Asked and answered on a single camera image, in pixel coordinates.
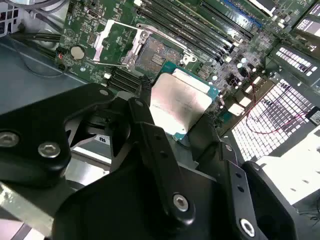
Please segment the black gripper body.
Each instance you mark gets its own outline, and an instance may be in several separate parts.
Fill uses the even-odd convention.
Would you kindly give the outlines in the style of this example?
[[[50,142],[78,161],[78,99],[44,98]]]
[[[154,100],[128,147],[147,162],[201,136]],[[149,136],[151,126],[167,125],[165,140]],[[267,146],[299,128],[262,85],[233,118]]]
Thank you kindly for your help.
[[[156,184],[135,163],[72,194],[54,218],[54,240],[232,240],[218,183],[209,176],[180,168],[195,203],[195,220],[175,229],[161,211]]]

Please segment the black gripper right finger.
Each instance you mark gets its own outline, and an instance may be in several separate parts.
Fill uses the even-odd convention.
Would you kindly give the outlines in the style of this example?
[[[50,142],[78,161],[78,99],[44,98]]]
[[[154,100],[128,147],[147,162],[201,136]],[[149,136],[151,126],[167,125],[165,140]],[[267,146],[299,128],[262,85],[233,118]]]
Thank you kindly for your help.
[[[237,240],[301,240],[299,215],[266,172],[254,161],[239,164],[207,116],[189,131],[197,170],[213,177],[226,201],[232,237]]]

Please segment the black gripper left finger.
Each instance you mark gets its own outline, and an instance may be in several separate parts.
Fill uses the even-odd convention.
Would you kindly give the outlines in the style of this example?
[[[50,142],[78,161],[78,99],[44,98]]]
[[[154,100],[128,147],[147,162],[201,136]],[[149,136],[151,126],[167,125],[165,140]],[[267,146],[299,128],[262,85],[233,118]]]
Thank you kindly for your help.
[[[0,117],[0,178],[51,187],[65,173],[71,149],[93,135],[110,134],[114,158],[144,166],[144,207],[170,225],[190,225],[196,208],[183,184],[165,132],[147,103],[115,96],[90,83],[4,113]]]

